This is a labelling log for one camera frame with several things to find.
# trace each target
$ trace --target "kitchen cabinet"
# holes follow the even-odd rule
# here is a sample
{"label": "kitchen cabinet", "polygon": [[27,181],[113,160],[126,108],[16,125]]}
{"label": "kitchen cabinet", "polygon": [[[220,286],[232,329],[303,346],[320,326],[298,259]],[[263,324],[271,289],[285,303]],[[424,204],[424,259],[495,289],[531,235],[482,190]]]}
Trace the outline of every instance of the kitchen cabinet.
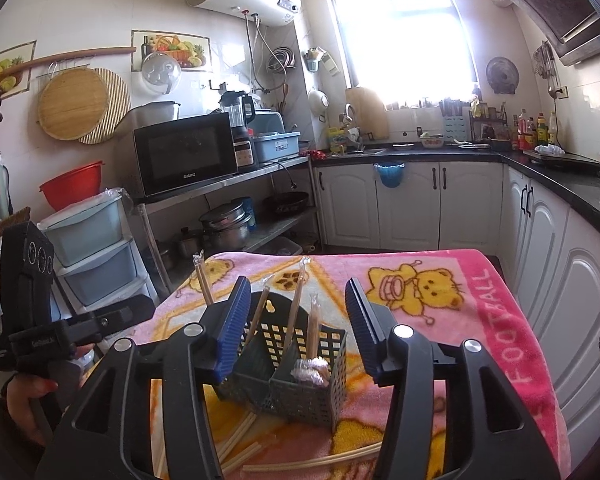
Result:
{"label": "kitchen cabinet", "polygon": [[504,166],[502,183],[502,220],[500,241],[496,252],[505,282],[515,294],[516,272],[522,252],[526,214],[523,194],[528,191],[528,178],[509,166]]}
{"label": "kitchen cabinet", "polygon": [[589,0],[512,0],[545,34],[562,63],[600,53],[600,17]]}
{"label": "kitchen cabinet", "polygon": [[373,165],[316,168],[315,173],[326,243],[379,249]]}
{"label": "kitchen cabinet", "polygon": [[534,328],[554,276],[569,205],[533,180],[525,186],[528,191],[522,193],[524,234],[511,291]]}
{"label": "kitchen cabinet", "polygon": [[386,187],[378,178],[381,249],[431,251],[438,248],[439,182],[437,162],[408,162],[398,187]]}
{"label": "kitchen cabinet", "polygon": [[440,162],[440,249],[495,254],[502,209],[502,165]]}
{"label": "kitchen cabinet", "polygon": [[574,211],[535,332],[576,467],[600,436],[600,234]]}

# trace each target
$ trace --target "red bowl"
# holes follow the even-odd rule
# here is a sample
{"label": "red bowl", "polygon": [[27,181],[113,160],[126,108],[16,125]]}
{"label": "red bowl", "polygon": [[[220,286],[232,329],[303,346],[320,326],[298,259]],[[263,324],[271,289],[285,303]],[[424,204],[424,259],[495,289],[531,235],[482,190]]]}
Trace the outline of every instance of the red bowl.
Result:
{"label": "red bowl", "polygon": [[42,184],[40,191],[45,194],[49,205],[56,211],[60,211],[68,205],[100,192],[102,165],[103,162],[99,160],[67,171]]}

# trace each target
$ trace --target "cutting board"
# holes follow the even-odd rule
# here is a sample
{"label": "cutting board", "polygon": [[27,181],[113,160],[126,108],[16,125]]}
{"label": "cutting board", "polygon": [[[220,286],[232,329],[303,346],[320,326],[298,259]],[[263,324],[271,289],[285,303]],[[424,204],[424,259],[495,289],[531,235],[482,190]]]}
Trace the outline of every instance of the cutting board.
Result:
{"label": "cutting board", "polygon": [[389,138],[389,123],[380,96],[369,88],[345,90],[347,103],[356,112],[356,123],[363,133],[372,133],[374,140]]}
{"label": "cutting board", "polygon": [[131,97],[125,81],[106,68],[94,68],[109,91],[109,105],[96,128],[80,139],[83,144],[98,144],[113,137],[116,126],[131,108]]}
{"label": "cutting board", "polygon": [[92,131],[104,116],[109,91],[89,68],[71,68],[56,75],[38,102],[42,129],[59,140],[76,140]]}

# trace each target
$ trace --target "black countertop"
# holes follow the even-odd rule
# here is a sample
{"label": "black countertop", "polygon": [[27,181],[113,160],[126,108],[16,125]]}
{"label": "black countertop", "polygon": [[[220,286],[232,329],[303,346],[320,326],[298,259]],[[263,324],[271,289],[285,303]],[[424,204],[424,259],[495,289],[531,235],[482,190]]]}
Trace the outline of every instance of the black countertop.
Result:
{"label": "black countertop", "polygon": [[520,152],[492,152],[445,146],[440,150],[414,148],[406,152],[391,149],[382,153],[363,153],[314,160],[314,167],[346,164],[399,162],[481,161],[501,162],[536,180],[567,202],[600,233],[600,174],[595,170],[558,170],[540,166]]}

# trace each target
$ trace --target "hanging trash can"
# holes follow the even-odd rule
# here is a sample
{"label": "hanging trash can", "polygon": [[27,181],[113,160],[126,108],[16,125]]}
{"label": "hanging trash can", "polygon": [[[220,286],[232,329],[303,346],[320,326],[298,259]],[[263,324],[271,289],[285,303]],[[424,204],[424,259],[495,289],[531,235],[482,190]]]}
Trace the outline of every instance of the hanging trash can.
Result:
{"label": "hanging trash can", "polygon": [[404,162],[400,164],[374,164],[374,168],[376,168],[385,187],[400,186],[402,174],[404,173]]}

